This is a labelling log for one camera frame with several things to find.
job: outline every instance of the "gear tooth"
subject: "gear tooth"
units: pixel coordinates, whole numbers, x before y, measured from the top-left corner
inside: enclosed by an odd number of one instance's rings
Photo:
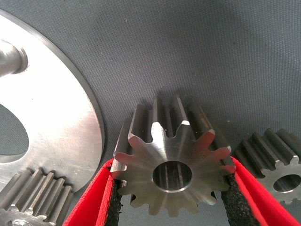
[[[28,186],[24,187],[24,192],[19,196],[16,201],[16,206],[18,207],[20,212],[24,212],[32,203],[34,196],[38,192],[39,185],[41,184],[43,179],[43,173],[41,170],[36,170],[31,178],[28,180]]]
[[[63,178],[60,178],[58,180],[53,180],[51,189],[49,189],[49,192],[45,196],[45,200],[43,202],[43,205],[41,206],[39,215],[41,214],[41,215],[49,216],[54,206],[54,203],[56,202],[59,194],[62,191],[64,182],[65,180]]]
[[[204,149],[208,149],[209,146],[212,144],[215,138],[215,132],[213,129],[210,129],[209,131],[205,132],[201,135],[201,137],[196,140],[195,144],[195,150],[201,151]]]
[[[196,101],[187,106],[187,117],[196,140],[205,132],[213,129],[203,109]]]
[[[152,117],[150,110],[143,105],[138,105],[134,111],[128,138],[132,136],[140,137],[145,143],[152,141],[151,137]]]
[[[17,173],[12,180],[7,184],[0,192],[0,208],[8,210],[10,206],[15,206],[16,201],[19,199],[19,196],[22,195],[22,190],[24,184],[30,178],[31,172],[25,170],[23,172]]]
[[[172,101],[171,118],[173,128],[176,131],[181,124],[190,125],[182,101],[179,96],[175,96]]]
[[[276,134],[301,160],[301,141],[294,134],[289,134],[285,129],[280,129]]]
[[[265,169],[274,170],[275,163],[278,158],[270,148],[266,139],[262,138],[258,133],[255,132],[250,140],[252,140],[253,146],[256,146],[258,149],[258,155],[260,155],[260,158],[263,162],[262,167]]]
[[[127,153],[116,153],[115,159],[123,164],[128,164],[131,162],[131,155]]]
[[[166,128],[165,107],[159,97],[155,97],[152,105],[152,123],[159,122],[163,128]]]
[[[261,170],[264,168],[260,161],[256,149],[248,140],[243,140],[238,149],[235,150],[238,160],[246,167],[256,178],[263,178]]]
[[[114,179],[117,179],[119,175],[127,169],[127,166],[116,159],[113,160],[113,164],[111,166],[111,175]]]
[[[56,225],[61,225],[63,223],[74,196],[71,191],[71,186],[63,187],[45,222],[56,222]]]
[[[284,163],[284,165],[288,165],[293,156],[294,152],[286,145],[286,143],[271,129],[267,129],[265,131],[265,137],[270,141],[273,146],[273,152],[277,156],[277,158]]]
[[[228,157],[231,153],[231,150],[228,147],[221,147],[213,151],[212,157],[217,159],[218,161]]]
[[[39,189],[39,192],[37,193],[33,202],[30,205],[30,209],[33,210],[34,216],[38,215],[40,208],[43,204],[43,197],[44,197],[45,193],[48,191],[49,187],[51,186],[53,178],[54,178],[54,173],[52,173],[52,172],[50,172],[46,176],[44,176],[41,187]]]
[[[285,204],[285,205],[290,205],[290,204],[292,204],[292,202],[293,202],[292,200],[285,200],[285,201],[284,201],[284,204]]]
[[[186,209],[193,214],[196,214],[199,212],[198,206],[195,202],[193,203],[189,203],[188,205],[186,205]]]
[[[149,205],[149,214],[150,215],[157,215],[160,212],[160,209],[158,209],[157,207],[155,207],[154,205]]]
[[[216,198],[214,198],[211,194],[207,194],[207,195],[205,196],[203,202],[205,202],[205,203],[207,203],[207,204],[213,206],[214,204],[216,204],[217,200],[216,200]]]
[[[128,195],[128,194],[132,194],[132,190],[130,188],[130,185],[127,184],[124,187],[121,187],[120,189],[117,190],[118,194],[120,195]]]
[[[140,199],[139,197],[136,197],[134,199],[131,200],[131,206],[133,206],[134,208],[139,208],[141,207],[143,204],[145,204],[143,202],[143,199]]]
[[[115,157],[118,153],[126,153],[128,155],[133,155],[135,152],[131,148],[130,144],[128,143],[128,133],[131,126],[131,118],[125,120],[122,125],[117,144],[114,150],[113,156]]]
[[[173,208],[168,208],[168,215],[171,217],[171,218],[176,218],[179,213],[180,213],[180,210],[176,207],[173,207]]]
[[[230,174],[233,174],[235,172],[236,167],[235,166],[221,166],[220,171],[221,171],[221,176],[227,176]]]

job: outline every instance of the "black foam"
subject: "black foam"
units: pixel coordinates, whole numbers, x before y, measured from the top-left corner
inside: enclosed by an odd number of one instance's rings
[[[229,224],[231,226],[260,226],[246,198],[238,188],[234,176],[227,176],[227,179],[230,188],[228,191],[222,192],[222,200],[227,211]]]

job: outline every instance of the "metal gear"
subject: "metal gear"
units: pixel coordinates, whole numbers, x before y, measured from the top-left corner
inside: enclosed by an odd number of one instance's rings
[[[229,146],[209,150],[214,137],[197,103],[184,109],[176,97],[171,108],[159,98],[152,110],[138,105],[132,120],[125,121],[114,151],[111,173],[123,182],[119,194],[133,194],[133,207],[149,204],[152,215],[166,208],[171,217],[180,208],[198,212],[198,202],[215,204],[212,192],[229,188],[223,176],[235,166],[221,164],[231,152]]]
[[[0,192],[0,225],[61,226],[73,198],[64,182],[39,169],[15,174]]]
[[[254,133],[235,155],[279,202],[301,200],[301,141],[295,135],[284,129]]]

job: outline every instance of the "spur gear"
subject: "spur gear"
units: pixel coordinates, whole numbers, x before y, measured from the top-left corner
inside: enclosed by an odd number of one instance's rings
[[[64,182],[39,169],[15,174],[0,192],[0,225],[61,226],[73,198]]]
[[[295,135],[284,129],[254,133],[235,155],[279,202],[301,200],[301,141]]]
[[[198,202],[215,204],[212,192],[228,190],[223,176],[235,166],[221,163],[229,157],[229,146],[209,149],[214,137],[197,103],[184,109],[176,97],[171,108],[159,98],[152,110],[138,105],[133,118],[125,121],[114,151],[111,173],[122,181],[119,194],[132,194],[133,207],[148,204],[152,215],[166,208],[171,217],[181,208],[198,212]]]

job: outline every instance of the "gray fabric surface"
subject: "gray fabric surface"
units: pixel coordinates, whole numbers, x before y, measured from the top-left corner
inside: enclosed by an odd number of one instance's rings
[[[233,148],[266,128],[301,136],[300,1],[0,0],[0,8],[53,41],[90,84],[105,124],[101,164],[112,157],[123,120],[155,95],[165,103],[175,93],[185,103],[197,98]],[[18,151],[15,144],[0,148]],[[123,201],[120,225],[175,223]],[[222,202],[201,208],[178,220],[227,225]],[[301,222],[300,202],[287,208]]]

